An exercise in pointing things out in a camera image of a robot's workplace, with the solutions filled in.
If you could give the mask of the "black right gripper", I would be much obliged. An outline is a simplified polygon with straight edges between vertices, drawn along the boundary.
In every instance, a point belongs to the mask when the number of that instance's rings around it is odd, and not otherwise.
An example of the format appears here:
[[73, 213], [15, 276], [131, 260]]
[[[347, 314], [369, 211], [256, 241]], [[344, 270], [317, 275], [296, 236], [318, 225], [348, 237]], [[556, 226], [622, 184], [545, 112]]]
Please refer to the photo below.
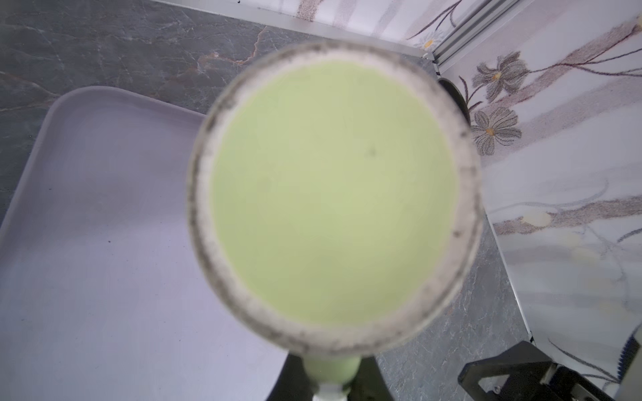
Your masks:
[[[503, 376], [507, 380], [498, 394], [480, 384]], [[614, 401], [581, 374], [553, 364], [553, 359], [526, 341], [496, 357], [466, 364], [457, 381], [473, 400]]]

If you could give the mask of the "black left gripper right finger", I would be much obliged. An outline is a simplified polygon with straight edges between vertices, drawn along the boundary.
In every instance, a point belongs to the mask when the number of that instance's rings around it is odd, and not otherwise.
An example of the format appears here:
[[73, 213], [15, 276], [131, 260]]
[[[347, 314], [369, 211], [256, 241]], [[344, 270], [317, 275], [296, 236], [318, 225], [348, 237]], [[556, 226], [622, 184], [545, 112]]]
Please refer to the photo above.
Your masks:
[[349, 401], [394, 401], [374, 356], [361, 360], [348, 394]]

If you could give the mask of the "light green ceramic mug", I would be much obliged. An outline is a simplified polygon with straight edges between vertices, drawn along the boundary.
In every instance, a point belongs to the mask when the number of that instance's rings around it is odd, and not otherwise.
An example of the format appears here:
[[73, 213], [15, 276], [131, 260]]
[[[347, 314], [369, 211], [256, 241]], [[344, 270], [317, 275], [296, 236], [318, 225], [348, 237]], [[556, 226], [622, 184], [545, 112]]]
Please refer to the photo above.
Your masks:
[[300, 43], [235, 78], [188, 173], [198, 263], [231, 314], [300, 357], [313, 400], [421, 332], [460, 291], [482, 231], [471, 125], [386, 51]]

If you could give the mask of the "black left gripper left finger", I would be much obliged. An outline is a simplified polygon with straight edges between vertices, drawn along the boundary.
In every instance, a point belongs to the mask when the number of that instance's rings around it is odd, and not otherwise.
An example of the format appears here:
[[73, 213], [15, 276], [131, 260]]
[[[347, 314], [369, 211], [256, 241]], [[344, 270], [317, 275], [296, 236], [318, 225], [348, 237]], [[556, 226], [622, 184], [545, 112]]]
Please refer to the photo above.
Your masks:
[[300, 357], [288, 354], [267, 401], [312, 401], [312, 387]]

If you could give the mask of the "black ceramic mug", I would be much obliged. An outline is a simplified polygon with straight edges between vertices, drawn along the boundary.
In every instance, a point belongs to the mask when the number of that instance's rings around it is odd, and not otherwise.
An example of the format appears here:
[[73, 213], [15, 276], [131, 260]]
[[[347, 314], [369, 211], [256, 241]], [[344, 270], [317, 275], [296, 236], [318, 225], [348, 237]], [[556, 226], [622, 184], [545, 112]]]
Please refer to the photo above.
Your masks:
[[465, 97], [461, 94], [460, 90], [452, 83], [450, 80], [439, 78], [437, 83], [441, 85], [441, 88], [448, 93], [452, 100], [457, 105], [458, 109], [461, 111], [468, 125], [471, 125], [470, 112], [467, 107]]

